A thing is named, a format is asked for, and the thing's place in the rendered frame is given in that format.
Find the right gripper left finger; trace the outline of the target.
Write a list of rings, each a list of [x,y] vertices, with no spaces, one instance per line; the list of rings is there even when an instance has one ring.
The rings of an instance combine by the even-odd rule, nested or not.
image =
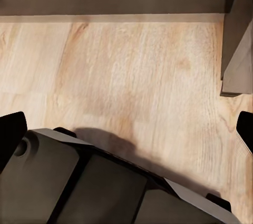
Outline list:
[[[28,131],[22,111],[0,118],[0,174]]]

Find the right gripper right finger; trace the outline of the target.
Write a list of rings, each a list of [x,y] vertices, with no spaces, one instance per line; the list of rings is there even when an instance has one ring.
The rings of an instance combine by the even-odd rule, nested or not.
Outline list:
[[[253,113],[241,111],[236,130],[253,153]]]

